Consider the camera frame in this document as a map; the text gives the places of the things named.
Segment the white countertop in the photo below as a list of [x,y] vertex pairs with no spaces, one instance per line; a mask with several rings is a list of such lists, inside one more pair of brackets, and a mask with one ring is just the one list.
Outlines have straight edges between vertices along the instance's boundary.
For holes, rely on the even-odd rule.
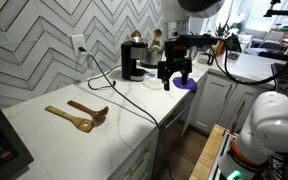
[[[260,80],[272,75],[270,65],[274,62],[283,63],[241,54],[237,60],[228,60],[228,69],[232,74]],[[194,60],[193,72],[189,76],[198,81],[210,68],[218,70],[215,62],[209,66]],[[176,76],[179,77],[180,73],[175,73],[172,78]],[[116,88],[149,112],[157,122],[161,122],[187,92],[172,83],[170,91],[164,91],[161,80],[148,76],[143,82],[123,80],[120,69],[108,77],[116,80]],[[100,78],[91,81],[91,85],[100,87],[107,82]],[[102,124],[95,122],[93,130],[84,133],[68,120],[44,110],[52,105],[71,115],[91,119],[88,114],[67,105],[69,100],[93,110],[108,106],[109,113]],[[87,82],[69,85],[3,112],[34,158],[30,170],[18,179],[106,179],[155,127],[148,115],[113,89],[93,91]]]

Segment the herringbone tile backsplash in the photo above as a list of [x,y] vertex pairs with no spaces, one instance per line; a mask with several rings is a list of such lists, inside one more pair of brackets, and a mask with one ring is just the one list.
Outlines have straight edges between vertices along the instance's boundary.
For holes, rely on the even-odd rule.
[[0,0],[0,107],[85,80],[99,73],[75,57],[70,36],[104,70],[120,65],[120,45],[162,25],[160,0]]

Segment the drawer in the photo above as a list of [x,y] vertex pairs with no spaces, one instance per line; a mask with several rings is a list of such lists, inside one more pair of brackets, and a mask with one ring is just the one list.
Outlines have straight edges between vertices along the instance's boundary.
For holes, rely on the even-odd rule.
[[158,129],[154,128],[108,179],[135,180],[145,176],[147,178],[149,174],[145,173],[151,173],[153,168],[157,139]]

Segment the white cabinet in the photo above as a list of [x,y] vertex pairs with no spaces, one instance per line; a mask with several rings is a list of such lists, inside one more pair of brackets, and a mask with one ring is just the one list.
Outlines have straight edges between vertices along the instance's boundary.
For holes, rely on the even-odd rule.
[[195,96],[188,121],[206,134],[215,124],[230,129],[234,121],[238,122],[236,130],[241,129],[256,98],[270,89],[269,85],[237,84],[214,70],[208,72],[201,85],[203,87],[199,87]]
[[236,84],[220,76],[208,74],[202,79],[188,114],[194,127],[210,133],[235,89]]
[[155,127],[108,179],[150,179],[157,140],[158,129]]

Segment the coffee maker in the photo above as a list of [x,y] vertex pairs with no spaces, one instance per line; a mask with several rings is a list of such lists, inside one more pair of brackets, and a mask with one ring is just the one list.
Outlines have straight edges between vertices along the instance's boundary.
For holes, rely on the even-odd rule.
[[137,60],[146,58],[147,42],[134,37],[121,45],[122,78],[131,81],[143,81],[146,71],[136,67]]

